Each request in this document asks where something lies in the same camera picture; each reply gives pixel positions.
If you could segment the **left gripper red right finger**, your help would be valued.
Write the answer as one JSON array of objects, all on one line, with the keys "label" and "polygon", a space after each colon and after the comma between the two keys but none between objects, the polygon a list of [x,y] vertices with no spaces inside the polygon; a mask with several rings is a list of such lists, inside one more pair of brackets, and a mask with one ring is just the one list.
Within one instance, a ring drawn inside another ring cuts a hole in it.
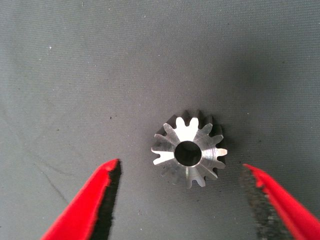
[{"label": "left gripper red right finger", "polygon": [[267,172],[243,164],[240,179],[259,240],[320,238],[320,220]]}]

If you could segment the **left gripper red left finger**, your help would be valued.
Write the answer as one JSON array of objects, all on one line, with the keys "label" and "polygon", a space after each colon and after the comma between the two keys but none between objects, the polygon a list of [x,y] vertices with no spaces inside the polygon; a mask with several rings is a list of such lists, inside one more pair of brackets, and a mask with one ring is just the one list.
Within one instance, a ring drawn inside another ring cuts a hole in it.
[{"label": "left gripper red left finger", "polygon": [[121,175],[119,159],[98,166],[41,239],[107,240]]}]

